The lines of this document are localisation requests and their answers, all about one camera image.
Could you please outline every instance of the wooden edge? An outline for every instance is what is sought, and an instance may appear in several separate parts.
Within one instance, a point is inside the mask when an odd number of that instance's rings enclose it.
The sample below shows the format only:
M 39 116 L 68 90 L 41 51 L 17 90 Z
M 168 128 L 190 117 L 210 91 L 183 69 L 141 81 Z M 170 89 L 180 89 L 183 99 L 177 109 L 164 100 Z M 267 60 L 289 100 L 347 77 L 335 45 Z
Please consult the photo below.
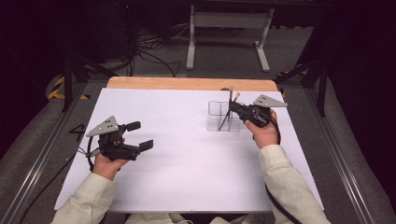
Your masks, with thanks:
M 106 87 L 112 89 L 219 91 L 231 86 L 234 91 L 278 91 L 272 80 L 193 77 L 112 77 Z

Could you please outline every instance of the white stand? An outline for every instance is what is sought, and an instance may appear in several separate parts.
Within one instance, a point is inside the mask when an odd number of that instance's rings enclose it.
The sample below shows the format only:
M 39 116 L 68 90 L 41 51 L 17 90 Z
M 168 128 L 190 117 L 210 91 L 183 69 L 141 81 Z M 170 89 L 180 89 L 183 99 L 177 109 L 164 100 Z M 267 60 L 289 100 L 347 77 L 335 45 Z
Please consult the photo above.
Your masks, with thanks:
M 257 54 L 259 55 L 260 63 L 263 72 L 269 72 L 270 67 L 265 58 L 264 50 L 262 49 L 265 38 L 267 37 L 270 28 L 271 19 L 273 18 L 274 10 L 269 9 L 268 13 L 218 13 L 218 12 L 195 12 L 194 6 L 191 6 L 190 15 L 190 44 L 187 55 L 187 70 L 192 70 L 194 67 L 195 54 L 195 27 L 227 27 L 227 28 L 246 28 L 246 29 L 262 29 L 262 38 L 255 42 Z

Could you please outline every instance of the finger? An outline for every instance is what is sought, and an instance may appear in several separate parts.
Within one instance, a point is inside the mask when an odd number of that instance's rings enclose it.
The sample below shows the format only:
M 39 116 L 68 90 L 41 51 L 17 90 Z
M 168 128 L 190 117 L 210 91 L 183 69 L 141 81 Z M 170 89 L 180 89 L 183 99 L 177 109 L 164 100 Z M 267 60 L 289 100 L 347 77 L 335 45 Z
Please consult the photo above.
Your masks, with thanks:
M 271 112 L 271 117 L 273 117 L 275 120 L 277 120 L 277 117 L 276 117 L 276 112 L 275 112 L 275 110 L 273 110 L 273 109 L 270 109 L 270 112 Z
M 250 122 L 249 120 L 245 120 L 245 125 L 247 126 L 247 128 L 248 128 L 249 130 L 251 130 L 251 128 L 252 128 L 253 126 L 255 126 L 254 123 Z

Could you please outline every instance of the dark background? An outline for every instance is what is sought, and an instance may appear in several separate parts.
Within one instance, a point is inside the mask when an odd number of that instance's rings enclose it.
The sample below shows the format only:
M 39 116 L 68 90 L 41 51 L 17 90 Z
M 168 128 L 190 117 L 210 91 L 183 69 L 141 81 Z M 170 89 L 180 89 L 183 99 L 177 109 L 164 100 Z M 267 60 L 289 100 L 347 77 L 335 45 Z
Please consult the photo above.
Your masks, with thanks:
M 281 8 L 276 10 L 273 25 L 317 27 L 298 63 L 323 57 L 327 60 L 329 77 L 347 121 L 396 210 L 396 8 L 388 1 L 344 2 L 349 7 L 325 13 Z M 127 24 L 112 6 L 94 6 L 79 0 L 1 3 L 0 118 L 5 137 L 0 158 L 48 102 L 45 89 L 59 75 L 68 52 L 101 63 L 133 51 L 125 47 Z M 188 6 L 136 5 L 134 9 L 142 14 L 135 14 L 139 25 L 165 37 L 171 35 L 172 26 L 189 22 Z M 106 20 L 100 21 L 98 15 L 106 15 Z

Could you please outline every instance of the metal frame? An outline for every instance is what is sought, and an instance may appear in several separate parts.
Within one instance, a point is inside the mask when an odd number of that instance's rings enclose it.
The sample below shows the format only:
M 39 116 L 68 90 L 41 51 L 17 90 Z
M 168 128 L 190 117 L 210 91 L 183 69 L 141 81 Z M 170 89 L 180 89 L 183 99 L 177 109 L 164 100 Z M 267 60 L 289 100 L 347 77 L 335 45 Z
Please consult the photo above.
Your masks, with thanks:
M 195 7 L 191 6 L 190 44 L 187 54 L 187 70 L 192 70 L 194 67 L 195 27 L 227 27 L 262 29 L 262 37 L 260 41 L 255 41 L 255 47 L 262 66 L 262 71 L 269 72 L 270 67 L 262 47 L 264 46 L 273 15 L 273 8 L 269 9 L 267 13 L 218 13 L 195 12 Z
M 47 142 L 41 149 L 40 154 L 38 155 L 34 165 L 30 169 L 25 180 L 23 181 L 20 190 L 18 191 L 17 195 L 15 196 L 14 200 L 11 203 L 11 206 L 8 208 L 5 216 L 1 220 L 1 224 L 12 224 L 17 221 L 17 218 L 20 215 L 20 212 L 25 206 L 27 200 L 29 199 L 29 196 L 34 189 L 35 184 L 38 181 L 38 178 L 43 173 L 44 168 L 48 160 L 50 159 L 50 155 L 52 154 L 55 144 L 59 138 L 59 135 L 61 134 L 61 130 L 63 129 L 68 118 L 70 117 L 74 107 L 78 103 L 78 98 L 84 92 L 85 87 L 86 87 L 85 83 L 77 84 L 73 94 L 74 100 L 71 101 L 71 104 L 69 105 L 67 110 L 65 110 L 56 121 L 56 124 L 51 134 L 49 135 Z
M 330 129 L 329 123 L 326 118 L 322 117 L 316 106 L 316 96 L 312 89 L 304 89 L 305 96 L 308 99 L 311 107 L 314 109 L 315 116 L 318 120 L 320 128 L 326 135 L 326 139 L 331 148 L 330 154 L 332 155 L 332 159 L 334 164 L 338 170 L 338 173 L 341 176 L 341 179 L 346 188 L 346 192 L 349 195 L 350 201 L 352 201 L 352 205 L 355 208 L 356 214 L 358 215 L 361 223 L 372 224 L 375 223 L 366 202 L 361 195 L 361 188 L 358 185 L 358 182 L 353 175 L 352 171 L 349 169 L 347 162 L 344 160 L 343 154 L 341 153 L 341 148 L 338 146 L 337 141 L 335 140 L 334 135 L 332 134 L 332 130 Z

